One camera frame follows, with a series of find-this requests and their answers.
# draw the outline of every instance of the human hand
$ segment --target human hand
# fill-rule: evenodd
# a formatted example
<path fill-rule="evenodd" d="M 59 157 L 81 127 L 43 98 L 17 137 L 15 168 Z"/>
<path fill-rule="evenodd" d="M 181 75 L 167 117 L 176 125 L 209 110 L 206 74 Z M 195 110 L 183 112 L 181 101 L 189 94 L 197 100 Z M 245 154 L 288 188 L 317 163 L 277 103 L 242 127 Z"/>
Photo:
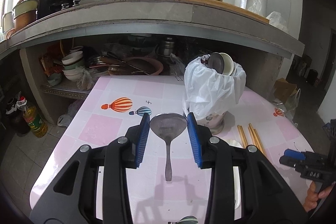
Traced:
<path fill-rule="evenodd" d="M 306 212 L 309 212 L 310 210 L 315 209 L 317 207 L 317 201 L 319 199 L 326 198 L 330 194 L 333 187 L 334 187 L 333 185 L 329 186 L 328 188 L 324 189 L 322 192 L 317 194 L 315 193 L 316 184 L 313 181 L 309 186 L 309 189 L 307 191 L 307 197 L 303 204 L 303 207 L 306 210 Z"/>

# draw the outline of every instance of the bottle label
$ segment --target bottle label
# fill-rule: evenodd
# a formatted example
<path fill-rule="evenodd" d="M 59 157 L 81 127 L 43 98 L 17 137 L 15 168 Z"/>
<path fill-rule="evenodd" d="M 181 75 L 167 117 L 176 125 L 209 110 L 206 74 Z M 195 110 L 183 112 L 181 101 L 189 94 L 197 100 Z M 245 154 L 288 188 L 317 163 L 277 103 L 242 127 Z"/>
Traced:
<path fill-rule="evenodd" d="M 37 114 L 35 118 L 29 117 L 25 120 L 33 132 L 39 131 L 41 126 L 43 125 L 43 120 L 40 114 Z"/>

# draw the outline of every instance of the spoon handle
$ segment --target spoon handle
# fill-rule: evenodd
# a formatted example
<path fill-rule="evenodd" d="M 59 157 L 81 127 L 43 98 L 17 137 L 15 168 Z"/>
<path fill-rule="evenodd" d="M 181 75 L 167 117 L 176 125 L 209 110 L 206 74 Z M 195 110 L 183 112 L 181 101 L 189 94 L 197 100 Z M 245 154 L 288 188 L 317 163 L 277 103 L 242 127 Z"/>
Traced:
<path fill-rule="evenodd" d="M 173 173 L 171 170 L 171 162 L 170 162 L 170 144 L 166 144 L 166 150 L 167 150 L 167 159 L 166 159 L 165 177 L 166 181 L 171 181 Z"/>

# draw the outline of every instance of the blue hot air balloon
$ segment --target blue hot air balloon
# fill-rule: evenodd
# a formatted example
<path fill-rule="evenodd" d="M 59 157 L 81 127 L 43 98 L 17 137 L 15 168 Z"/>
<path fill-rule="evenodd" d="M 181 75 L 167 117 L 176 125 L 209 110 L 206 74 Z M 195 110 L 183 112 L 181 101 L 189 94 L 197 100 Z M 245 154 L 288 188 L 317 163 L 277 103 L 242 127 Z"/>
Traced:
<path fill-rule="evenodd" d="M 143 117 L 143 115 L 145 113 L 148 113 L 148 115 L 152 115 L 151 109 L 149 107 L 146 107 L 146 106 L 142 106 L 137 111 L 131 111 L 129 114 L 130 115 L 138 114 L 139 116 Z"/>

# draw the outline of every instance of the orange hot air balloon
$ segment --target orange hot air balloon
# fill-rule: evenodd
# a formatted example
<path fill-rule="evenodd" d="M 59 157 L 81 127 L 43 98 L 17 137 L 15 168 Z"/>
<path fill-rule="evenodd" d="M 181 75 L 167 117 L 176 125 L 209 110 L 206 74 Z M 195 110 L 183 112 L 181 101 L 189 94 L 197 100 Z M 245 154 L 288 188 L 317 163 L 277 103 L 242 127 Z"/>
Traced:
<path fill-rule="evenodd" d="M 102 109 L 108 109 L 111 108 L 116 112 L 126 112 L 131 109 L 133 103 L 131 99 L 128 99 L 127 97 L 122 97 L 117 100 L 115 100 L 112 104 L 105 104 L 102 105 Z"/>

